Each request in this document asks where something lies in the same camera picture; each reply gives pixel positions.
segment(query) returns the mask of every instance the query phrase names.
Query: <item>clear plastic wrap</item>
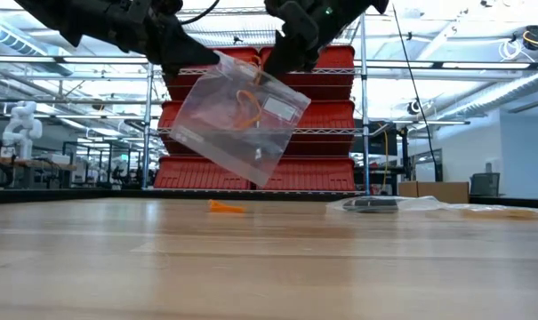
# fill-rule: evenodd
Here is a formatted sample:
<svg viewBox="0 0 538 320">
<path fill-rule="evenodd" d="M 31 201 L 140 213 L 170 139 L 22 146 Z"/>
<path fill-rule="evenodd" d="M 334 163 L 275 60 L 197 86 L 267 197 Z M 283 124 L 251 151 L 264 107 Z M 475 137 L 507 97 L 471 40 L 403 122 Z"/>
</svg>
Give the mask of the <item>clear plastic wrap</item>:
<svg viewBox="0 0 538 320">
<path fill-rule="evenodd" d="M 402 196 L 359 196 L 327 205 L 328 209 L 343 212 L 385 213 L 385 212 L 429 212 L 436 210 L 460 212 L 471 218 L 520 218 L 538 219 L 538 209 L 507 207 L 486 204 L 446 204 L 434 196 L 420 198 Z"/>
<path fill-rule="evenodd" d="M 197 80 L 170 136 L 264 186 L 310 99 L 254 65 L 216 53 L 220 63 Z"/>
</svg>

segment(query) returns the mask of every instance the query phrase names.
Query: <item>ceiling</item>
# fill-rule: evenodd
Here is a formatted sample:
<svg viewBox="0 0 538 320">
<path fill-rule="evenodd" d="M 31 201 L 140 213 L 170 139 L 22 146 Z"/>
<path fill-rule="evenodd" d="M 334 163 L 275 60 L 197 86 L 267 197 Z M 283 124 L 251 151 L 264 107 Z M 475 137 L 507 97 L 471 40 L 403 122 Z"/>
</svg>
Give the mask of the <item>ceiling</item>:
<svg viewBox="0 0 538 320">
<path fill-rule="evenodd" d="M 213 0 L 186 1 L 184 10 L 204 9 Z M 400 19 L 402 32 L 407 38 L 406 49 L 411 60 L 450 60 L 450 61 L 492 61 L 504 60 L 501 50 L 515 49 L 505 42 L 512 34 L 520 34 L 527 25 L 538 24 L 538 0 L 495 0 L 488 1 L 491 7 L 483 7 L 479 0 L 438 1 L 438 0 L 397 0 L 394 4 Z M 282 22 L 266 14 L 259 14 L 263 9 L 263 0 L 221 0 L 219 8 L 249 8 L 250 14 L 227 13 L 210 15 L 199 22 L 186 26 L 186 31 L 196 40 L 208 46 L 231 46 L 233 37 L 239 36 L 244 45 L 263 46 L 273 43 L 274 30 Z M 402 45 L 399 40 L 394 12 L 389 8 L 385 15 L 379 15 L 373 9 L 367 12 L 365 21 L 366 57 L 377 60 L 403 60 Z M 190 15 L 180 15 L 181 20 Z M 51 50 L 64 50 L 71 55 L 105 56 L 126 55 L 115 46 L 105 44 L 90 37 L 84 37 L 81 44 L 74 48 L 58 33 L 53 32 L 12 0 L 0 1 L 0 19 L 11 28 L 31 36 L 34 41 Z M 352 44 L 356 49 L 356 59 L 361 59 L 361 43 L 357 21 L 344 30 L 335 40 L 335 44 Z M 10 48 L 0 44 L 0 54 L 16 54 Z M 538 52 L 523 50 L 511 54 L 508 60 L 538 61 Z M 19 76 L 49 76 L 49 73 L 37 71 L 29 66 L 0 64 L 0 68 Z M 101 73 L 121 76 L 140 76 L 146 74 L 144 66 L 110 66 L 110 65 L 68 65 L 74 75 L 100 75 Z M 447 106 L 452 100 L 461 99 L 464 94 L 475 92 L 493 82 L 509 81 L 512 77 L 522 76 L 509 71 L 438 71 L 434 73 L 417 71 L 417 91 L 425 106 L 439 108 Z M 371 118 L 397 119 L 407 116 L 406 104 L 415 97 L 413 83 L 405 72 L 391 70 L 372 76 L 367 82 L 367 98 Z M 57 92 L 60 82 L 55 80 L 29 80 L 30 82 Z M 114 99 L 144 100 L 146 84 L 143 81 L 69 81 L 63 82 L 62 90 L 74 99 Z M 0 97 L 20 97 L 22 94 L 45 96 L 44 92 L 33 90 L 11 79 L 0 81 Z M 352 90 L 354 101 L 359 106 L 354 114 L 361 117 L 362 89 L 361 81 L 356 80 Z M 165 84 L 161 79 L 155 81 L 154 97 L 159 100 L 169 98 Z M 96 112 L 91 106 L 73 106 L 80 114 Z M 144 106 L 116 105 L 105 108 L 105 114 L 128 113 L 143 115 Z M 159 116 L 162 110 L 153 106 L 152 115 Z M 538 108 L 531 111 L 538 113 Z"/>
</svg>

